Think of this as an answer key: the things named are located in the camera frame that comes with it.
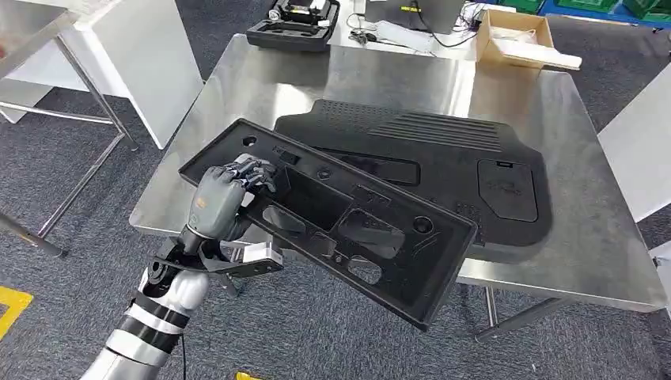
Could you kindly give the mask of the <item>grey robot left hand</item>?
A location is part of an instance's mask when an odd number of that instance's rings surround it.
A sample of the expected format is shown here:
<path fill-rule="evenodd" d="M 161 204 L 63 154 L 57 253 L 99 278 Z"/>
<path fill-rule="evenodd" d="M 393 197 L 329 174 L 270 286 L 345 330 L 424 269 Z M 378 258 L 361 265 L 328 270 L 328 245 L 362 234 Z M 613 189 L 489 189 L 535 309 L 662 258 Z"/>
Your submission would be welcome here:
<path fill-rule="evenodd" d="M 234 241 L 251 222 L 239 215 L 248 190 L 267 187 L 276 191 L 272 177 L 276 167 L 269 161 L 242 154 L 230 163 L 211 166 L 193 196 L 184 229 L 205 239 Z"/>

